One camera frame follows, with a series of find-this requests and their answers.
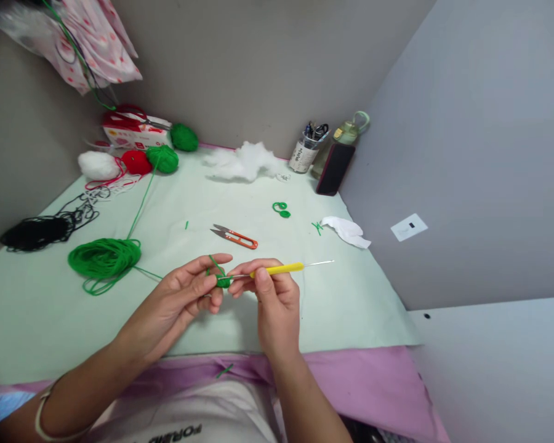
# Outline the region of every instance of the small scissors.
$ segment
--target small scissors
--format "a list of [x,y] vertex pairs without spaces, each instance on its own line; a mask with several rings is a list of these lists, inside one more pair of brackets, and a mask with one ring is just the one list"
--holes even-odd
[[[131,117],[127,117],[123,114],[133,114],[139,119],[141,119],[142,121],[136,120]],[[137,106],[134,106],[134,105],[119,105],[117,106],[117,110],[113,112],[113,115],[131,124],[135,124],[135,122],[138,122],[139,124],[147,124],[157,129],[171,130],[171,128],[165,124],[153,122],[152,120],[150,120],[148,118],[148,115],[146,114],[146,112],[144,112],[143,109],[138,108]]]
[[314,140],[320,140],[320,138],[324,137],[328,133],[328,125],[324,123],[323,125],[318,126],[314,130]]
[[210,231],[219,235],[220,237],[225,238],[226,240],[230,240],[230,241],[233,241],[234,243],[238,243],[240,246],[247,247],[248,249],[256,249],[257,246],[259,245],[259,243],[257,243],[253,239],[244,237],[242,234],[238,234],[228,228],[224,228],[223,226],[220,226],[220,225],[214,225],[214,226],[219,230],[216,231],[215,229],[210,229]]

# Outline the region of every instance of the red yarn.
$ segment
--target red yarn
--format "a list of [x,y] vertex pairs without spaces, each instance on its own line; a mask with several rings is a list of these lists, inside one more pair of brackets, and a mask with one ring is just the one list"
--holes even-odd
[[111,180],[92,180],[91,182],[88,182],[84,185],[84,188],[89,190],[89,191],[92,191],[93,189],[96,189],[98,188],[99,186],[108,186],[114,182],[116,182],[117,180],[119,180],[121,177],[123,177],[125,175],[125,172],[123,170],[123,167],[121,166],[121,160],[119,160],[119,158],[115,157],[115,163],[117,163],[117,166],[119,166],[119,175],[115,178],[112,178]]
[[130,174],[148,174],[152,171],[152,165],[144,151],[127,151],[121,156]]

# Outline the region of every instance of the red yarn ball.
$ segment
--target red yarn ball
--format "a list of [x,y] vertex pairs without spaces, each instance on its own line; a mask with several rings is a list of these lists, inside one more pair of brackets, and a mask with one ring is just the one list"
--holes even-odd
[[125,163],[130,174],[143,175],[152,172],[152,165],[144,151],[127,151],[121,156],[121,161]]

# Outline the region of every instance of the desk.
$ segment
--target desk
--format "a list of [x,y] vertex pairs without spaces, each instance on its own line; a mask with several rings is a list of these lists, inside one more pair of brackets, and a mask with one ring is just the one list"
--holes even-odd
[[[293,274],[301,291],[302,352],[418,344],[412,321],[371,253],[344,243],[328,227],[318,236],[312,226],[326,215],[350,218],[339,195],[316,195],[311,176],[291,172],[285,162],[288,183],[267,177],[250,184],[216,181],[206,177],[206,151],[180,153],[179,170],[154,179],[133,235],[142,242],[140,267],[166,274],[216,252],[231,253],[234,265],[258,257],[284,263],[334,259]],[[99,203],[100,216],[67,243],[33,253],[0,251],[0,385],[57,378],[108,343],[154,288],[155,279],[132,270],[109,292],[91,297],[82,291],[84,278],[67,263],[80,244],[127,236],[147,181]],[[56,213],[85,182],[81,177],[43,214]],[[287,202],[291,218],[273,211],[276,201]],[[219,238],[209,231],[213,223],[255,239],[259,247]],[[226,297],[220,314],[201,316],[169,355],[260,352],[256,304],[252,294]]]

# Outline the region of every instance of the pink blanket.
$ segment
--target pink blanket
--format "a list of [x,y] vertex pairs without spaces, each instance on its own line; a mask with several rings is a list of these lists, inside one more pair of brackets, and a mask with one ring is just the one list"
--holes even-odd
[[[422,443],[449,443],[427,389],[405,346],[346,349],[304,355],[320,388],[342,415]],[[166,359],[142,374],[124,396],[173,394],[221,377],[274,385],[261,355],[207,355]],[[0,393],[38,392],[51,381],[0,386]]]

